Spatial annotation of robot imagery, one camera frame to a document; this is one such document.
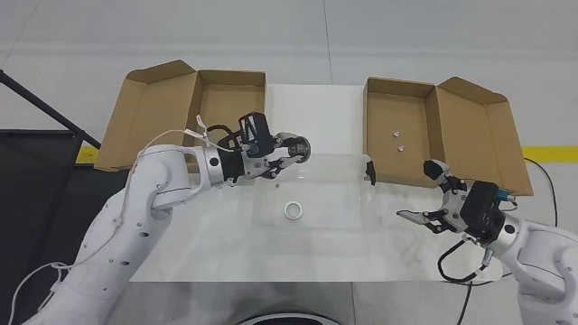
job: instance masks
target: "black fabric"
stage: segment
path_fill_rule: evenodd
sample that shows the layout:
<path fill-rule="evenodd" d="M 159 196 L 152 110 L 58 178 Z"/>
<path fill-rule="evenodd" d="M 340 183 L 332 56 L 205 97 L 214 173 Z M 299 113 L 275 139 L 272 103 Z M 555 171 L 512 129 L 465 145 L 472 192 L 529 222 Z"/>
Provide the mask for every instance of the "black fabric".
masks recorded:
<path fill-rule="evenodd" d="M 125 185 L 126 172 L 74 166 L 80 145 L 69 131 L 0 130 L 0 323 L 22 279 L 52 261 L 71 264 L 92 219 Z M 14 324 L 35 313 L 56 276 L 44 269 L 23 287 Z"/>
<path fill-rule="evenodd" d="M 18 283 L 36 266 L 57 195 L 75 151 L 71 132 L 0 131 L 0 322 Z"/>
<path fill-rule="evenodd" d="M 92 166 L 74 167 L 42 250 L 41 265 L 54 261 L 74 263 L 90 223 L 105 202 L 125 187 L 127 175 L 128 171 L 103 172 Z M 34 276 L 18 307 L 19 320 L 27 320 L 36 313 L 57 277 L 53 269 L 42 270 Z"/>

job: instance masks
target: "white table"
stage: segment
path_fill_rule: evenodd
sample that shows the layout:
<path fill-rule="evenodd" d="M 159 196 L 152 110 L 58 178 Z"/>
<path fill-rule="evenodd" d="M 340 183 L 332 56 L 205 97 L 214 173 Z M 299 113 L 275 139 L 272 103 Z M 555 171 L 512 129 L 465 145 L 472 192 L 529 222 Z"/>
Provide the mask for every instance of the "white table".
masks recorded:
<path fill-rule="evenodd" d="M 266 114 L 272 133 L 306 136 L 313 153 L 361 154 L 362 98 L 359 86 L 267 85 Z M 375 192 L 378 226 L 359 233 L 271 230 L 256 226 L 255 187 L 204 193 L 174 210 L 171 226 L 132 281 L 442 280 L 437 259 L 460 236 L 434 235 L 396 215 L 399 209 L 437 209 L 442 193 L 385 183 Z M 446 273 L 469 274 L 482 255 L 468 244 L 446 259 Z M 479 279 L 501 275 L 495 260 Z"/>

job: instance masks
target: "open cardboard box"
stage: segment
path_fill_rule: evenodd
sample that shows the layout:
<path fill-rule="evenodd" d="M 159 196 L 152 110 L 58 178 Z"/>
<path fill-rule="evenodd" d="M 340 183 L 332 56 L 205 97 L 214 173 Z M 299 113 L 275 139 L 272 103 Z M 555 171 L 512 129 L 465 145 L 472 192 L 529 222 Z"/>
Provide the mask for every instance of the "open cardboard box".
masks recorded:
<path fill-rule="evenodd" d="M 120 89 L 95 168 L 130 168 L 138 152 L 160 133 L 185 128 L 199 131 L 198 114 L 206 125 L 226 125 L 237 131 L 240 117 L 265 111 L 265 89 L 264 72 L 195 70 L 182 60 L 133 70 Z M 224 135 L 211 133 L 211 139 L 216 142 Z M 196 141 L 173 133 L 159 144 L 192 146 Z"/>
<path fill-rule="evenodd" d="M 365 153 L 380 182 L 436 187 L 424 175 L 424 161 L 436 159 L 457 177 L 533 195 L 514 117 L 501 94 L 457 77 L 437 87 L 369 78 L 363 118 Z"/>

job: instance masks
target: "robotic arm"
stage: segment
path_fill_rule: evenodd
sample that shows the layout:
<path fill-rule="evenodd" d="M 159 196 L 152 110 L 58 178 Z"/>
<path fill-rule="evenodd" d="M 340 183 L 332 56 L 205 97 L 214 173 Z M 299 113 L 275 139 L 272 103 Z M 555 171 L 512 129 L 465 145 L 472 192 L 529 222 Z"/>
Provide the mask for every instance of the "robotic arm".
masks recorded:
<path fill-rule="evenodd" d="M 517 301 L 525 325 L 578 324 L 578 237 L 557 227 L 515 218 L 499 209 L 501 201 L 516 198 L 495 183 L 465 181 L 452 176 L 447 164 L 431 160 L 424 173 L 440 186 L 443 204 L 435 212 L 398 211 L 397 215 L 424 225 L 435 234 L 464 232 L 486 249 L 481 267 L 463 279 L 443 273 L 442 260 L 465 241 L 452 247 L 438 262 L 442 276 L 465 283 L 497 257 L 518 285 Z"/>
<path fill-rule="evenodd" d="M 264 115 L 239 119 L 236 133 L 224 125 L 205 127 L 228 135 L 218 146 L 155 145 L 139 154 L 126 187 L 112 196 L 89 227 L 74 265 L 51 289 L 51 298 L 26 325 L 101 325 L 130 278 L 153 251 L 172 219 L 172 208 L 238 178 L 273 179 L 311 149 L 304 137 L 269 134 Z M 196 158 L 200 184 L 191 186 L 185 155 Z"/>

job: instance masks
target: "yellow tape stripe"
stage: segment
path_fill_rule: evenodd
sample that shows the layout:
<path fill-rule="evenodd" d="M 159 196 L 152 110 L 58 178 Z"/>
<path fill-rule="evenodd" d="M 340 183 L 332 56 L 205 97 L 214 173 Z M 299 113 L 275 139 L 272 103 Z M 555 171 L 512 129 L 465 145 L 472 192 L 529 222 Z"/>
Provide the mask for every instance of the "yellow tape stripe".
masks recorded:
<path fill-rule="evenodd" d="M 524 156 L 540 163 L 578 163 L 578 147 L 523 147 Z M 91 163 L 97 160 L 98 149 L 80 148 L 76 163 Z"/>
<path fill-rule="evenodd" d="M 524 157 L 540 163 L 578 163 L 578 147 L 523 147 Z"/>
<path fill-rule="evenodd" d="M 94 147 L 81 147 L 79 156 L 76 158 L 76 164 L 90 163 L 97 161 L 98 149 Z"/>

